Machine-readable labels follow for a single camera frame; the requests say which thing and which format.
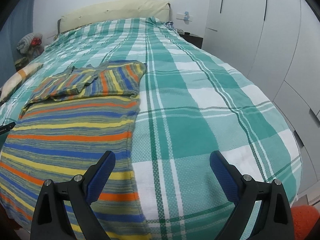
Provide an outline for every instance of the blue curtain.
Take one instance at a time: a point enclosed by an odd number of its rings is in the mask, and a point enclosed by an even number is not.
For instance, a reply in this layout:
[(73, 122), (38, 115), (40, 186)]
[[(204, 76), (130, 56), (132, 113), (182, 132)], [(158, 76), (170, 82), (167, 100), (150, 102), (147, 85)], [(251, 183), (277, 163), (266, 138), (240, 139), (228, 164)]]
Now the blue curtain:
[(33, 30), (34, 0), (20, 0), (0, 31), (0, 87), (16, 72), (19, 40)]

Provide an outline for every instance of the green plaid bedspread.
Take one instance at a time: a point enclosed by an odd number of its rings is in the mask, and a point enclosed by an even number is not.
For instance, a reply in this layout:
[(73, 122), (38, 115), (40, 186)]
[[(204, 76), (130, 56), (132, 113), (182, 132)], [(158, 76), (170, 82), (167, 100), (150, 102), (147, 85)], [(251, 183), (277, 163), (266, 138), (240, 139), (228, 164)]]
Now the green plaid bedspread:
[[(0, 123), (17, 120), (44, 77), (71, 63), (98, 66), (110, 58), (147, 64), (132, 165), (153, 239), (213, 239), (220, 231), (234, 206), (210, 169), (214, 150), (255, 180), (280, 179), (293, 201), (301, 160), (274, 105), (237, 70), (154, 18), (100, 22), (60, 34), (35, 60), (44, 67), (0, 108)], [(258, 208), (259, 203), (242, 239)]]

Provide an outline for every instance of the bed headboard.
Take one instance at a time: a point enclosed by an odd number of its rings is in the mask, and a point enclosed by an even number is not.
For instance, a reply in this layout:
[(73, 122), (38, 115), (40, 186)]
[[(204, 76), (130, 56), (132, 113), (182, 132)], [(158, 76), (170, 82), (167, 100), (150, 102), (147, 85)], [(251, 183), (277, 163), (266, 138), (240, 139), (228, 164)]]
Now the bed headboard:
[(64, 15), (58, 20), (58, 33), (87, 24), (154, 16), (169, 21), (170, 3), (162, 0), (121, 0), (90, 5)]

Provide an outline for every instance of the dark nightstand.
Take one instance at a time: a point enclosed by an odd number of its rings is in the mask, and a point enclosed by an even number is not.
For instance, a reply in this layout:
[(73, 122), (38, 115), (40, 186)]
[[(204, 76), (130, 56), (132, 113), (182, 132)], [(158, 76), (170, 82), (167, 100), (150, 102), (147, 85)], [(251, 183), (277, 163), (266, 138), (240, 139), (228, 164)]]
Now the dark nightstand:
[(202, 41), (203, 41), (203, 38), (197, 36), (197, 35), (194, 35), (194, 34), (179, 34), (180, 37), (184, 38), (187, 42), (195, 45), (196, 47), (198, 47), (199, 49), (201, 49), (202, 47)]

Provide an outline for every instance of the white wardrobe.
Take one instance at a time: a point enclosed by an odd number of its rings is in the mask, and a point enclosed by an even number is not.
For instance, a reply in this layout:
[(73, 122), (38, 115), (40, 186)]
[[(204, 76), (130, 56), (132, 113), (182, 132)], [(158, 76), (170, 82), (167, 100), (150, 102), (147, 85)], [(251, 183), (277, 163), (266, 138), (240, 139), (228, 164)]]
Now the white wardrobe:
[(305, 0), (210, 0), (202, 48), (239, 70), (300, 146), (300, 195), (320, 188), (320, 22)]

